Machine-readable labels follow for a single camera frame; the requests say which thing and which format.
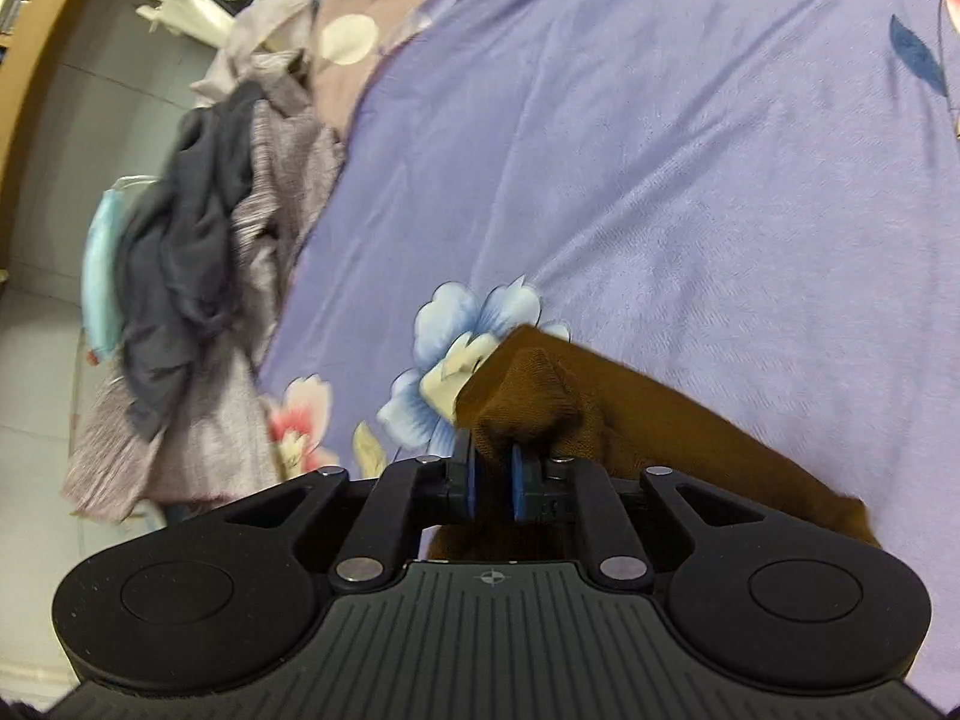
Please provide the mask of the brown knit sweater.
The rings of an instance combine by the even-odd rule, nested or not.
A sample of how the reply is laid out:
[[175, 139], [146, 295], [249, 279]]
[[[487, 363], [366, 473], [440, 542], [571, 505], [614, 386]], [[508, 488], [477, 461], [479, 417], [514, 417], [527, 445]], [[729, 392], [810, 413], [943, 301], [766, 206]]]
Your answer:
[[530, 325], [511, 332], [460, 390], [455, 426], [493, 463], [523, 449], [594, 461], [620, 479], [670, 466], [771, 511], [877, 543], [861, 499], [833, 491], [674, 388]]

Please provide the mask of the striped mauve garment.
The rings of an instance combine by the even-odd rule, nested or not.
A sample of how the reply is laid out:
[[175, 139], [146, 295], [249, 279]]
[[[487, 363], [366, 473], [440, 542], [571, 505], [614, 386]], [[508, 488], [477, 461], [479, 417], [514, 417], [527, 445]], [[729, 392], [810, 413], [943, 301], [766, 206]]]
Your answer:
[[142, 502], [215, 507], [285, 476], [268, 429], [257, 374], [277, 330], [293, 270], [345, 163], [337, 132], [309, 93], [314, 0], [262, 0], [246, 8], [195, 85], [197, 107], [228, 99], [244, 82], [263, 87], [251, 127], [252, 190], [236, 206], [231, 322], [210, 341], [171, 422], [153, 439], [135, 434], [121, 340], [76, 442], [64, 493], [82, 517], [121, 522]]

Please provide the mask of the dark grey garment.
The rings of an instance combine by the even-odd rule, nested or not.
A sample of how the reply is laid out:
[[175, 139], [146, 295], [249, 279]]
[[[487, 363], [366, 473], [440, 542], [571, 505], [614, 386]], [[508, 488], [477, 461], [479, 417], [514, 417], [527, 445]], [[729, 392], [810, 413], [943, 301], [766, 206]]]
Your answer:
[[197, 107], [135, 203], [116, 255], [128, 421], [149, 440], [164, 429], [203, 351], [235, 310], [231, 215], [251, 195], [256, 82]]

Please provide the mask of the purple floral bed sheet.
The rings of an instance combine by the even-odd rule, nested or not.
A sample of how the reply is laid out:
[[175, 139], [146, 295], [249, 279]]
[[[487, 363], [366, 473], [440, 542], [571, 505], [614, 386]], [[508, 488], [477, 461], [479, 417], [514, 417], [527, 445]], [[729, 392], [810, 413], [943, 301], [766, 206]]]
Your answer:
[[433, 0], [382, 55], [260, 387], [359, 472], [519, 325], [867, 505], [958, 699], [958, 0]]

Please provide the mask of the light blue face mask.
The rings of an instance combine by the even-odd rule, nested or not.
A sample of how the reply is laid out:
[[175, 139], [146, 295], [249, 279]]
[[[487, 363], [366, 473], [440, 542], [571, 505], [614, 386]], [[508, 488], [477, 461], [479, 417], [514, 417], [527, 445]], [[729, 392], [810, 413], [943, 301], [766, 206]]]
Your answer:
[[140, 195], [155, 176], [117, 179], [99, 200], [89, 223], [83, 250], [80, 305], [88, 356], [93, 364], [109, 361], [121, 339], [121, 308], [117, 298], [116, 255]]

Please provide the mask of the pink polka dot pillow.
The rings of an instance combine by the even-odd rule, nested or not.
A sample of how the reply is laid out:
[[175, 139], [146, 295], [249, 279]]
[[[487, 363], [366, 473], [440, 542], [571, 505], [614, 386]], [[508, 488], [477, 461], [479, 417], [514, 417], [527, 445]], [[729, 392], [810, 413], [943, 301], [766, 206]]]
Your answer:
[[344, 142], [377, 69], [431, 25], [430, 0], [320, 0], [314, 18], [314, 109]]

